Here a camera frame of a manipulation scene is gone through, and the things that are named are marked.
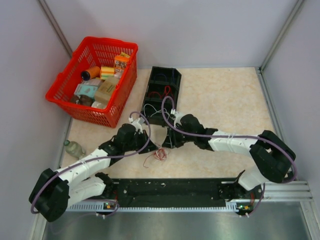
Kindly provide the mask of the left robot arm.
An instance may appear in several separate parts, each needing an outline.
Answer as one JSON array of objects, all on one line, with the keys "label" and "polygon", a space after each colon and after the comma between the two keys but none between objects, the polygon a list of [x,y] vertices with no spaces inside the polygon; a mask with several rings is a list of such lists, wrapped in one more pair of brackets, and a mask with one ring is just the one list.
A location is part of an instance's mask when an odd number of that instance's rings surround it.
[{"label": "left robot arm", "polygon": [[87,198],[99,195],[109,198],[113,185],[93,174],[125,157],[157,150],[150,136],[151,133],[140,126],[125,123],[116,135],[88,156],[64,168],[44,170],[28,199],[31,212],[42,215],[50,223],[60,218],[68,207]]}]

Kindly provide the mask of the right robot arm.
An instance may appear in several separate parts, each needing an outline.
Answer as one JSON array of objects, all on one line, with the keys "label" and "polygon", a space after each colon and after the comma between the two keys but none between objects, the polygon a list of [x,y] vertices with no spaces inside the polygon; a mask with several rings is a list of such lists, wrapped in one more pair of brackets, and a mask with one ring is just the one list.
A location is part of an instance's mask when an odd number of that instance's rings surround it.
[{"label": "right robot arm", "polygon": [[289,169],[295,167],[296,154],[270,130],[258,135],[231,134],[206,128],[194,115],[174,109],[167,122],[164,144],[171,149],[193,143],[202,150],[229,152],[253,159],[254,166],[242,171],[233,185],[233,192],[239,198],[245,198],[265,182],[286,182]]}]

